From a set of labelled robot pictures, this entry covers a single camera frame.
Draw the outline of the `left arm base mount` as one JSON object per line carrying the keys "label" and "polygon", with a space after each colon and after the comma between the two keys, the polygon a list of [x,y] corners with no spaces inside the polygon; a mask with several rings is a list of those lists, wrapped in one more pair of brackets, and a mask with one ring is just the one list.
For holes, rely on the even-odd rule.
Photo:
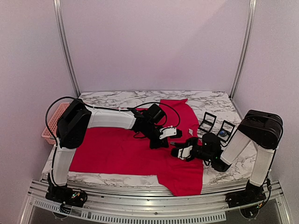
{"label": "left arm base mount", "polygon": [[87,201],[87,193],[68,187],[48,187],[45,198],[60,203],[59,211],[70,214],[72,207],[82,208]]}

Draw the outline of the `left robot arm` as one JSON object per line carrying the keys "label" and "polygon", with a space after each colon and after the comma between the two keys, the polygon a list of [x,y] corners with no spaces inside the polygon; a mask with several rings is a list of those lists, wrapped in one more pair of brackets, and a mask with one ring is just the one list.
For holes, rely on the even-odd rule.
{"label": "left robot arm", "polygon": [[168,147],[168,138],[182,137],[178,126],[159,124],[167,118],[160,107],[162,103],[149,102],[149,108],[138,110],[138,107],[106,108],[88,105],[79,98],[70,98],[72,102],[57,121],[57,130],[52,133],[55,140],[55,150],[52,159],[48,181],[54,185],[51,194],[60,203],[69,199],[67,175],[76,149],[84,141],[86,131],[90,128],[108,127],[132,130],[142,133],[149,139],[149,147],[156,149]]}

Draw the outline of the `red t-shirt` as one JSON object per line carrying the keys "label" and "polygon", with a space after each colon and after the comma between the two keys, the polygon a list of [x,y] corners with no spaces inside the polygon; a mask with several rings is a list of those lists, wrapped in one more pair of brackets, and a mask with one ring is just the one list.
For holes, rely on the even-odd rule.
{"label": "red t-shirt", "polygon": [[149,139],[136,139],[122,128],[94,127],[86,131],[69,171],[94,174],[155,175],[175,196],[199,195],[203,162],[173,157],[170,148],[151,149]]}

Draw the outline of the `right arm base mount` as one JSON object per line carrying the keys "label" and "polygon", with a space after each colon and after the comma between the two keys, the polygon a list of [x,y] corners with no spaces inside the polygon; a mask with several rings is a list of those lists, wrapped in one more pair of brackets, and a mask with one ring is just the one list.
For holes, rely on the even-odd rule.
{"label": "right arm base mount", "polygon": [[262,186],[257,187],[248,183],[244,190],[227,193],[225,202],[229,208],[245,206],[240,209],[241,215],[246,219],[253,219],[266,204],[267,199]]}

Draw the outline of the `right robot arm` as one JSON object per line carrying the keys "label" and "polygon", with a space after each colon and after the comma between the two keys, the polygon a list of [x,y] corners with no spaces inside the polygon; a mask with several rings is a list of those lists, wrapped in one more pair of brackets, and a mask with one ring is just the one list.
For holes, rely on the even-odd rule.
{"label": "right robot arm", "polygon": [[260,195],[283,132],[279,115],[249,110],[225,147],[216,134],[206,133],[202,138],[191,137],[184,143],[175,143],[171,155],[184,161],[200,159],[215,171],[224,173],[252,145],[256,151],[255,162],[241,196],[245,203],[252,203]]}

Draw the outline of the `blue round brooch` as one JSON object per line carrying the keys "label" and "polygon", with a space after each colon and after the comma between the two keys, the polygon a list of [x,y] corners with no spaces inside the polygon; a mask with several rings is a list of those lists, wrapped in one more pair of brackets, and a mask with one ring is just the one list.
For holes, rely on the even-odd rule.
{"label": "blue round brooch", "polygon": [[220,131],[220,132],[219,132],[219,135],[220,135],[221,137],[226,137],[226,136],[227,136],[227,132],[226,132],[226,131]]}

